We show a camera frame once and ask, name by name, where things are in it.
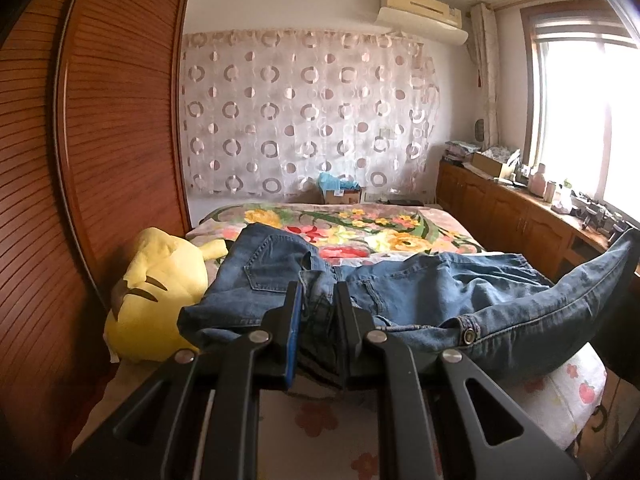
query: pink bottle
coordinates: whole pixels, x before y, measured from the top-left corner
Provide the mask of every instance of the pink bottle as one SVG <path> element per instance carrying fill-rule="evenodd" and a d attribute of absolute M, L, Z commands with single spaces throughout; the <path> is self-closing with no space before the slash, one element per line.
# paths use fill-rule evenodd
<path fill-rule="evenodd" d="M 538 170 L 534 174 L 533 177 L 529 178 L 529 192 L 532 195 L 539 196 L 542 198 L 545 195 L 546 189 L 546 177 L 545 177 L 546 166 L 544 164 L 538 165 Z"/>

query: bed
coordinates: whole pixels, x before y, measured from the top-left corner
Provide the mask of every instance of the bed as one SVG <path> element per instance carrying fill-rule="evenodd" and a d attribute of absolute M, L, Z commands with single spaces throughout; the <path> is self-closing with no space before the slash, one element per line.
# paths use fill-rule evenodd
<path fill-rule="evenodd" d="M 251 222 L 298 234 L 333 265 L 372 265 L 421 251 L 486 254 L 455 218 L 436 207 L 373 203 L 224 206 L 207 215 L 187 240 L 197 246 L 216 238 L 235 240 Z M 207 262 L 209 283 L 221 263 L 222 259 Z M 122 362 L 74 447 L 158 365 Z M 606 376 L 602 361 L 587 344 L 551 374 L 505 390 L 565 449 L 599 405 Z M 366 392 L 344 394 L 299 376 L 286 394 L 260 394 L 258 473 L 262 479 L 370 480 L 378 474 L 377 449 L 375 401 Z"/>

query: air conditioner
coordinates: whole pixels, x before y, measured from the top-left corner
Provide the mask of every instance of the air conditioner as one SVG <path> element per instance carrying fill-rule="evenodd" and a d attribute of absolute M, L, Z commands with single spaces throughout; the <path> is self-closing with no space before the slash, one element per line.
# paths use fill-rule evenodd
<path fill-rule="evenodd" d="M 437 0 L 380 0 L 376 24 L 454 45 L 468 38 L 460 10 Z"/>

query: circle pattern curtain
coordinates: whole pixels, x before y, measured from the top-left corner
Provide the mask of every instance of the circle pattern curtain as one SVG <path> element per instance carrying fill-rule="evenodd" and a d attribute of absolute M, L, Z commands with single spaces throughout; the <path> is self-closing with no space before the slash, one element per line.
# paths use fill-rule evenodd
<path fill-rule="evenodd" d="M 420 192 L 439 89 L 423 44 L 392 35 L 251 30 L 184 38 L 186 185 L 294 196 L 321 171 Z"/>

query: window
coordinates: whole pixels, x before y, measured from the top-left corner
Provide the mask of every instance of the window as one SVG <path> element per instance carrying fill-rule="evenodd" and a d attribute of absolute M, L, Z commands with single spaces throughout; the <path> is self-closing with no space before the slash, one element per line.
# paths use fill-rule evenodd
<path fill-rule="evenodd" d="M 522 17 L 525 161 L 640 221 L 640 50 L 601 2 L 529 7 Z"/>

